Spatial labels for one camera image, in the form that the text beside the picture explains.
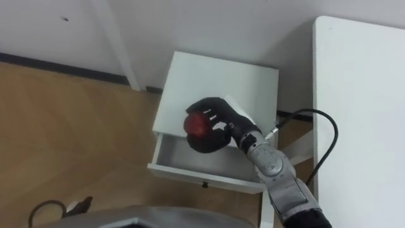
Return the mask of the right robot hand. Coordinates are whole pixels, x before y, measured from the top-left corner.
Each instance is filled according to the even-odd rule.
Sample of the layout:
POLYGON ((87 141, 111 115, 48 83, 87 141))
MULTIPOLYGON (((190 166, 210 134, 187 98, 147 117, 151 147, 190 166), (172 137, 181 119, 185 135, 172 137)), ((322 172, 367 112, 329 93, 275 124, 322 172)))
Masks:
POLYGON ((184 122, 189 146, 199 153, 213 153, 231 140, 240 140, 251 131, 259 131, 255 123, 238 114, 224 99, 203 98, 186 109, 188 115, 200 114, 200 124, 184 122))

